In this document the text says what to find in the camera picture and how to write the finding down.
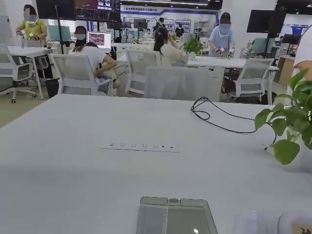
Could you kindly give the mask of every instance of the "wall-mounted screen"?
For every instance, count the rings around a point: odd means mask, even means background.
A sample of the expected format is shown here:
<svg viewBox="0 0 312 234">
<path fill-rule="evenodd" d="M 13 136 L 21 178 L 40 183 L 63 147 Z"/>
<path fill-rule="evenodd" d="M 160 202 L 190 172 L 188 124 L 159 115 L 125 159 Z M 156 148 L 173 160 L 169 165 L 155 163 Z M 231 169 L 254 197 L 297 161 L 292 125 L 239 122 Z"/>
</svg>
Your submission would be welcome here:
<svg viewBox="0 0 312 234">
<path fill-rule="evenodd" d="M 120 21 L 120 0 L 75 0 L 77 20 Z"/>
</svg>

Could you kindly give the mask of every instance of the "person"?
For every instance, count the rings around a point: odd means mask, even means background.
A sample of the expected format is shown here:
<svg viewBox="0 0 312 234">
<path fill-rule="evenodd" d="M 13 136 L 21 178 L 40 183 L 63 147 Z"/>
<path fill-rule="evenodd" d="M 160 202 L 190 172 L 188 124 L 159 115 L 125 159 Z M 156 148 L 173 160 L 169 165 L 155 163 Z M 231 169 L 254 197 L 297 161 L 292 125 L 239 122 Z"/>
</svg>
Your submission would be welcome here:
<svg viewBox="0 0 312 234">
<path fill-rule="evenodd" d="M 100 83 L 102 80 L 111 79 L 111 77 L 105 72 L 109 71 L 117 65 L 114 59 L 101 51 L 93 42 L 88 42 L 86 45 L 75 47 L 69 51 L 68 55 L 86 55 L 89 59 L 93 74 L 96 78 L 96 83 Z M 69 67 L 74 69 L 74 66 L 75 65 L 71 64 Z M 107 86 L 100 86 L 98 91 L 106 92 Z"/>
<path fill-rule="evenodd" d="M 151 34 L 151 30 L 148 28 L 146 30 L 146 33 L 144 33 L 144 35 L 143 35 L 143 39 L 148 40 L 148 39 L 152 39 L 152 38 L 153 38 L 153 35 Z"/>
<path fill-rule="evenodd" d="M 312 80 L 312 25 L 306 30 L 306 32 L 302 35 L 301 40 L 298 44 L 296 57 L 293 63 L 293 73 L 292 76 L 295 76 L 299 72 L 309 68 L 307 74 L 304 77 L 304 80 Z M 287 94 L 291 95 L 292 90 L 288 86 L 287 87 Z M 286 99 L 286 105 L 291 105 L 290 101 Z"/>
<path fill-rule="evenodd" d="M 159 27 L 166 27 L 166 25 L 164 24 L 164 18 L 159 18 L 159 21 L 156 23 L 155 27 L 153 28 L 153 33 L 154 33 Z"/>
<path fill-rule="evenodd" d="M 46 37 L 47 37 L 47 27 L 44 24 L 42 19 L 38 19 L 37 13 L 35 8 L 32 5 L 24 5 L 24 20 L 22 23 L 17 26 L 16 34 L 24 38 L 22 30 L 25 30 L 25 39 L 26 40 L 33 40 L 33 41 L 43 41 L 43 46 L 47 47 L 46 45 Z M 48 67 L 45 68 L 43 71 L 38 70 L 38 75 L 40 78 L 44 76 L 48 79 L 53 79 L 52 68 L 50 64 L 49 57 L 45 56 L 46 61 L 48 63 Z M 23 62 L 27 62 L 26 58 L 21 58 Z"/>
<path fill-rule="evenodd" d="M 180 38 L 184 34 L 184 28 L 182 27 L 182 24 L 179 23 L 178 28 L 175 29 L 175 35 Z"/>
<path fill-rule="evenodd" d="M 172 38 L 172 33 L 165 27 L 160 27 L 155 31 L 154 51 L 159 51 L 163 66 L 171 66 L 182 58 L 182 52 Z"/>
<path fill-rule="evenodd" d="M 234 54 L 234 36 L 231 28 L 231 16 L 225 12 L 220 18 L 220 25 L 215 27 L 209 37 L 211 57 Z"/>
<path fill-rule="evenodd" d="M 87 30 L 83 26 L 77 26 L 75 30 L 75 47 L 85 45 L 87 43 Z"/>
</svg>

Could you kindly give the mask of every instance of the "monitor screen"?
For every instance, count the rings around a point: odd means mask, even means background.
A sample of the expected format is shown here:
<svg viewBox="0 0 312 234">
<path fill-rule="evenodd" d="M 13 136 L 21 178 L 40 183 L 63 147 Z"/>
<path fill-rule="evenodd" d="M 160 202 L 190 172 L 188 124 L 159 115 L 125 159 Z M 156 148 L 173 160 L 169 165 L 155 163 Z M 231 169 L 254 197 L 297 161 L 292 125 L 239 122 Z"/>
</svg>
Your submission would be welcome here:
<svg viewBox="0 0 312 234">
<path fill-rule="evenodd" d="M 93 42 L 101 49 L 111 50 L 110 33 L 87 32 L 87 42 Z"/>
<path fill-rule="evenodd" d="M 75 0 L 77 20 L 120 22 L 120 0 Z"/>
</svg>

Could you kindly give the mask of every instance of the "cable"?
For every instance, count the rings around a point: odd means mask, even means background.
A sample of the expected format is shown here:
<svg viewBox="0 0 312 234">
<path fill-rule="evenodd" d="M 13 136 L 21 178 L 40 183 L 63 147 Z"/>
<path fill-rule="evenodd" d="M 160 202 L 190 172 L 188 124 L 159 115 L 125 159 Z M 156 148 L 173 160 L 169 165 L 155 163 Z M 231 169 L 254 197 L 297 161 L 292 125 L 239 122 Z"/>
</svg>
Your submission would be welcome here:
<svg viewBox="0 0 312 234">
<path fill-rule="evenodd" d="M 208 112 L 206 112 L 206 111 L 197 111 L 197 110 L 196 110 L 197 107 L 199 107 L 200 105 L 202 105 L 202 104 L 205 103 L 205 102 L 209 102 L 209 103 L 212 104 L 215 108 L 219 109 L 220 111 L 222 111 L 222 112 L 224 112 L 224 113 L 226 113 L 227 115 L 230 115 L 230 116 L 232 116 L 232 117 L 254 121 L 253 118 L 247 118 L 247 117 L 236 116 L 236 115 L 230 114 L 230 113 L 228 113 L 228 112 L 222 110 L 220 107 L 218 107 L 217 105 L 215 105 L 212 101 L 210 101 L 209 98 L 207 98 L 207 97 L 200 97 L 199 99 L 197 99 L 197 100 L 194 102 L 194 104 L 193 104 L 192 107 L 191 107 L 191 112 L 193 112 L 199 119 L 201 119 L 201 120 L 203 120 L 203 121 L 205 121 L 205 122 L 207 122 L 207 123 L 209 123 L 209 124 L 211 124 L 211 125 L 213 125 L 213 126 L 215 126 L 215 127 L 217 127 L 217 128 L 220 128 L 220 129 L 229 131 L 229 132 L 231 132 L 231 133 L 252 134 L 252 133 L 255 133 L 255 132 L 256 132 L 256 130 L 251 131 L 251 132 L 239 132 L 239 131 L 234 131 L 234 130 L 224 128 L 224 127 L 222 127 L 222 126 L 219 126 L 219 125 L 217 125 L 217 124 L 214 124 L 214 123 L 208 121 L 208 120 L 210 119 L 210 117 L 211 117 L 211 115 L 210 115 Z M 200 116 L 200 114 L 198 114 L 198 113 L 204 113 L 204 114 L 206 114 L 206 115 L 207 115 L 207 118 L 203 118 L 203 117 Z M 275 138 L 274 138 L 273 144 L 275 143 L 276 138 L 277 138 L 277 135 L 276 135 L 276 133 L 275 133 Z"/>
</svg>

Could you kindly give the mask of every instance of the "socket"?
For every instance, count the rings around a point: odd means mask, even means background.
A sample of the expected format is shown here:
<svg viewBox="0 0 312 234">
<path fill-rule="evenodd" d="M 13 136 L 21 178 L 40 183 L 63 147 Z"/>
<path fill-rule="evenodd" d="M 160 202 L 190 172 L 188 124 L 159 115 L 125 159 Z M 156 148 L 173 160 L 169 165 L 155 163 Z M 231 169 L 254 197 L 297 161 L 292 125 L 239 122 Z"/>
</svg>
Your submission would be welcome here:
<svg viewBox="0 0 312 234">
<path fill-rule="evenodd" d="M 101 149 L 110 150 L 134 150 L 134 151 L 150 151 L 150 152 L 167 152 L 179 153 L 179 149 L 174 145 L 166 144 L 142 144 L 142 143 L 108 143 L 104 144 Z"/>
</svg>

